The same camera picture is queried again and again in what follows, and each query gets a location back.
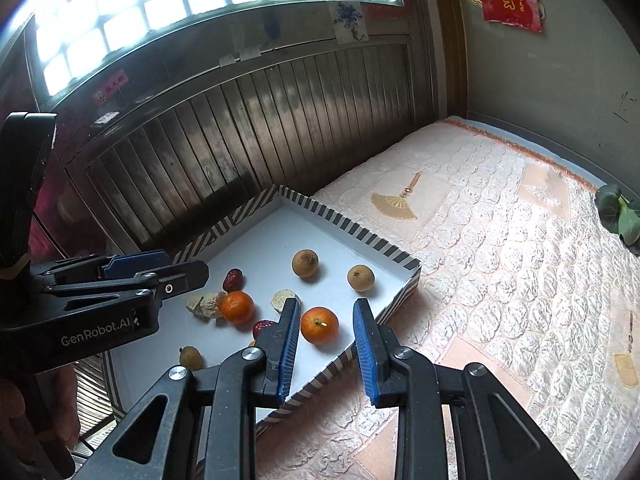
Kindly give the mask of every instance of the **metal screw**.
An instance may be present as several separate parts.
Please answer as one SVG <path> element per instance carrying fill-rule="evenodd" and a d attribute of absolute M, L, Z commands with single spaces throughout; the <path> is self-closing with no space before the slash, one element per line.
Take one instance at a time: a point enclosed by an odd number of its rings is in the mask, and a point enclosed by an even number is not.
<path fill-rule="evenodd" d="M 414 351 L 411 350 L 410 348 L 406 347 L 406 346 L 399 346 L 398 348 L 396 348 L 394 350 L 394 355 L 398 358 L 398 359 L 408 359 L 410 358 L 412 355 L 414 355 Z"/>
<path fill-rule="evenodd" d="M 184 366 L 174 366 L 169 370 L 169 378 L 172 381 L 179 381 L 187 376 L 187 368 Z"/>
<path fill-rule="evenodd" d="M 260 357 L 262 357 L 262 350 L 255 346 L 250 346 L 249 348 L 242 350 L 242 359 L 246 361 L 255 361 Z"/>
<path fill-rule="evenodd" d="M 469 373 L 473 375 L 473 377 L 482 377 L 486 375 L 486 366 L 481 365 L 480 363 L 471 363 L 468 368 Z"/>

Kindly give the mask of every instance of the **wall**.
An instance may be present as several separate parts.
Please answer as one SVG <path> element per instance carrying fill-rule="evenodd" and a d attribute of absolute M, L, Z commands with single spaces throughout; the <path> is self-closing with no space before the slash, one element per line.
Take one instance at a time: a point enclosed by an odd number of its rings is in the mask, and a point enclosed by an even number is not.
<path fill-rule="evenodd" d="M 602 0 L 539 0 L 541 34 L 462 1 L 471 119 L 640 194 L 640 55 Z"/>

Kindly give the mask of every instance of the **wooden slats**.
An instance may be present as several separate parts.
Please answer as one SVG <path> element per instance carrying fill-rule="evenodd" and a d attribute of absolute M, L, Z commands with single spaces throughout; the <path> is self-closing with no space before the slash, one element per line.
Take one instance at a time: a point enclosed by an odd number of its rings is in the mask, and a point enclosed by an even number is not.
<path fill-rule="evenodd" d="M 245 74 L 150 120 L 88 173 L 141 249 L 196 235 L 272 184 L 312 194 L 411 130 L 407 55 L 354 46 Z"/>
<path fill-rule="evenodd" d="M 80 433 L 87 434 L 113 415 L 104 386 L 104 371 L 100 356 L 92 356 L 74 364 L 78 377 L 78 417 Z"/>

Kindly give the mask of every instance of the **blue gripper pad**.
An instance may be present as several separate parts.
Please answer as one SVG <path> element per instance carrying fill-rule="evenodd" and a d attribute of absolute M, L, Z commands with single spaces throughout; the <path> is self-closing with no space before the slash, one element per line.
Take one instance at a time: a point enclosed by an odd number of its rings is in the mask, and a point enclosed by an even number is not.
<path fill-rule="evenodd" d="M 255 341 L 255 345 L 266 354 L 264 375 L 258 383 L 252 384 L 259 407 L 279 408 L 289 395 L 301 315 L 300 302 L 296 298 L 288 298 L 279 322 L 263 328 Z"/>
<path fill-rule="evenodd" d="M 296 302 L 294 308 L 293 318 L 289 323 L 289 333 L 285 339 L 284 347 L 282 349 L 282 357 L 280 358 L 280 377 L 278 378 L 278 397 L 281 404 L 287 399 L 289 395 L 289 389 L 291 388 L 291 378 L 293 377 L 293 363 L 296 359 L 296 349 L 298 348 L 298 335 L 300 334 L 300 317 L 302 315 L 302 308 L 297 299 L 293 299 Z"/>
<path fill-rule="evenodd" d="M 369 301 L 364 298 L 353 304 L 353 333 L 364 390 L 372 405 L 376 406 L 380 401 L 380 385 L 388 375 L 388 357 Z"/>
<path fill-rule="evenodd" d="M 171 264 L 171 258 L 164 251 L 116 256 L 108 265 L 102 266 L 102 276 L 105 280 L 133 278 L 137 272 L 166 267 Z"/>

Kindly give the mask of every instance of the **mattress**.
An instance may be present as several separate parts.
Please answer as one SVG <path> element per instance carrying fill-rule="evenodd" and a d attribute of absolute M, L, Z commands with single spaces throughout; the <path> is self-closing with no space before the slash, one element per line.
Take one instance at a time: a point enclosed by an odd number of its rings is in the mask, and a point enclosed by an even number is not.
<path fill-rule="evenodd" d="M 403 344 L 440 364 L 484 362 L 580 478 L 608 480 L 640 440 L 640 263 L 600 226 L 594 190 L 518 144 L 444 121 L 315 198 L 421 259 L 418 290 L 389 322 Z M 396 410 L 374 409 L 351 365 L 260 437 L 257 471 L 390 480 L 396 429 Z M 454 479 L 449 421 L 446 435 Z"/>

